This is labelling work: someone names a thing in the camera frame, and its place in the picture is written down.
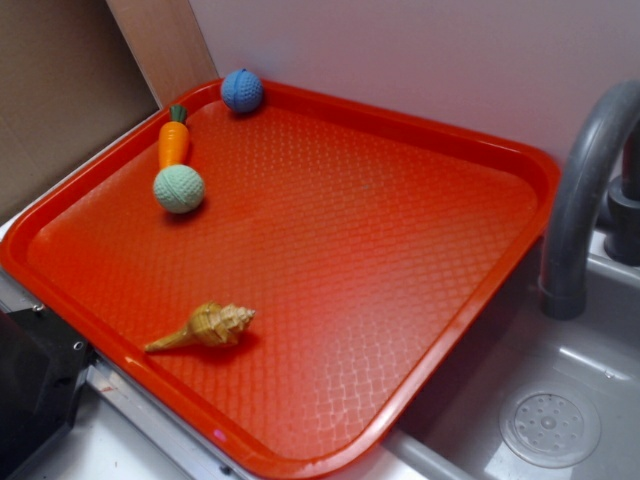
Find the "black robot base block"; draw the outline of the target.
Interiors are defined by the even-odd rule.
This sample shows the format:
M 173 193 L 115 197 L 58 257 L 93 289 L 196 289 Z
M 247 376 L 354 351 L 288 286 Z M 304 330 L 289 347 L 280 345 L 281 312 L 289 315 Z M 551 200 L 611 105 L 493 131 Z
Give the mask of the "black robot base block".
M 1 314 L 1 477 L 27 470 L 74 426 L 91 347 L 45 308 Z

